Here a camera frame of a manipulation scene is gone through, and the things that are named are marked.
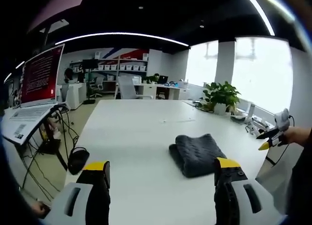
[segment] white desk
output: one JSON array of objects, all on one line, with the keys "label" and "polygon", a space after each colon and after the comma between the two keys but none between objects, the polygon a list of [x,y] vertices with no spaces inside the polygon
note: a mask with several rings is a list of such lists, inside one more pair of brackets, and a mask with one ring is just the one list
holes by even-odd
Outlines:
[{"label": "white desk", "polygon": [[[187,100],[188,99],[188,90],[179,87],[165,86],[162,84],[135,84],[138,87],[138,95],[147,95],[152,96],[153,99],[156,99],[157,88],[168,88],[169,89],[169,100]],[[116,84],[115,97],[118,92],[118,84]]]},{"label": "white desk", "polygon": [[[168,150],[177,135],[206,133],[248,177],[257,176],[267,154],[258,151],[264,140],[244,126],[183,101],[99,101],[77,146],[90,152],[88,163],[111,163],[110,224],[213,225],[214,175],[185,178]],[[77,178],[67,172],[65,183]]]},{"label": "white desk", "polygon": [[[58,85],[57,96],[60,96],[61,88],[62,85]],[[86,99],[87,86],[85,82],[69,84],[66,101],[70,109],[77,109]]]}]

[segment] laptop screen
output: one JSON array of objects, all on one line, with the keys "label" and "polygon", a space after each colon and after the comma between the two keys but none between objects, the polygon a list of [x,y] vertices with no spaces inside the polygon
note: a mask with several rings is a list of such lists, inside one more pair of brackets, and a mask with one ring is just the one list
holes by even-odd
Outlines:
[{"label": "laptop screen", "polygon": [[56,102],[56,83],[64,45],[48,49],[25,63],[21,107]]}]

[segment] window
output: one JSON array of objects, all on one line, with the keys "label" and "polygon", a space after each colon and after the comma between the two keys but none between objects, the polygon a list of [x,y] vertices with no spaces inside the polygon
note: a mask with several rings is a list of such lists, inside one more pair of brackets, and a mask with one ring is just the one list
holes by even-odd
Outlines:
[{"label": "window", "polygon": [[237,38],[232,85],[241,98],[277,113],[290,107],[293,66],[288,42],[270,38]]},{"label": "window", "polygon": [[217,58],[218,41],[192,46],[187,60],[186,80],[198,86],[214,82]]}]

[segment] red screen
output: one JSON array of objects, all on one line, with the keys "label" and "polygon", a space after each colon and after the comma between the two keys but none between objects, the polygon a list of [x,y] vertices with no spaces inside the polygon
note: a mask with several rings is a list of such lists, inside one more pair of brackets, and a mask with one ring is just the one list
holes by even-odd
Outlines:
[{"label": "red screen", "polygon": [[29,60],[23,68],[21,103],[54,99],[63,45]]}]

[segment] white pot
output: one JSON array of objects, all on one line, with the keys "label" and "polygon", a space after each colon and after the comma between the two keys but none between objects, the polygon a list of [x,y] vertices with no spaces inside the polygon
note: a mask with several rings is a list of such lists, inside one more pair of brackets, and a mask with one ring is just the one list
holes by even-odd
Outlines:
[{"label": "white pot", "polygon": [[214,107],[214,113],[218,115],[225,115],[226,105],[217,103]]}]

